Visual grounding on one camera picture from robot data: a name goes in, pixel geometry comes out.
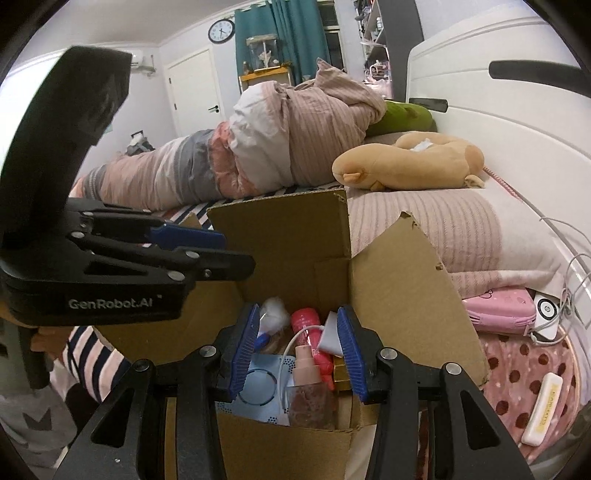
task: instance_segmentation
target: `pink polka dot blanket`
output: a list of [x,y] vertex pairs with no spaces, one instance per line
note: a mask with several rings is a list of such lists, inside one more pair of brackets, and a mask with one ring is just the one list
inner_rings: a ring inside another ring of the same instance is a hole
[[[568,338],[553,346],[539,346],[528,337],[479,333],[488,359],[489,380],[484,395],[528,463],[555,444],[572,427],[579,412],[580,371]],[[521,443],[548,372],[563,378],[563,387],[554,417],[544,441],[538,447]],[[428,478],[428,420],[421,415],[417,480]]]

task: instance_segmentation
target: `cardboard box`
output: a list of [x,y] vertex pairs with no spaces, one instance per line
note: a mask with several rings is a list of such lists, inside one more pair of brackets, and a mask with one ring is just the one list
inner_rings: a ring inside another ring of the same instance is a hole
[[[198,284],[177,320],[100,327],[130,360],[178,361],[233,324],[244,301],[280,296],[288,311],[312,306],[323,318],[351,303],[384,345],[419,364],[455,361],[475,383],[485,382],[486,358],[476,332],[435,250],[409,214],[353,259],[344,190],[221,205],[208,217],[226,235],[228,249],[253,255],[254,275],[238,285]],[[376,409],[353,400],[350,418],[351,428],[327,431],[219,415],[228,479],[342,480],[355,433],[376,422]]]

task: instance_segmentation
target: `person's hand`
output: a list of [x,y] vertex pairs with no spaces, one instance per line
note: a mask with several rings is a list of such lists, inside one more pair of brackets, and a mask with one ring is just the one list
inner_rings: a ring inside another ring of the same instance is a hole
[[61,355],[71,333],[72,327],[39,327],[31,338],[31,350],[45,352],[52,360],[57,358],[63,362]]

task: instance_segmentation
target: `striped sleeve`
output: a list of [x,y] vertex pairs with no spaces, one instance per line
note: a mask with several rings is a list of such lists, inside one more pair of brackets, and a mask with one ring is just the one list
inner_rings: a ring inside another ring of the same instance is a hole
[[90,326],[75,327],[64,352],[64,365],[98,402],[103,401],[131,363],[109,350]]

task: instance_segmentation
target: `pillow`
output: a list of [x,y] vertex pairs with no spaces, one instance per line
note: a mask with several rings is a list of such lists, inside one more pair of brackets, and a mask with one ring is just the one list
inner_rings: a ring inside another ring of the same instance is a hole
[[525,286],[560,297],[563,257],[537,215],[486,176],[484,189],[347,189],[352,255],[402,211],[416,218],[462,298]]
[[433,127],[431,112],[425,107],[413,103],[399,103],[386,100],[386,113],[378,122],[370,124],[365,131],[366,137],[376,137],[394,132],[418,130],[430,131]]

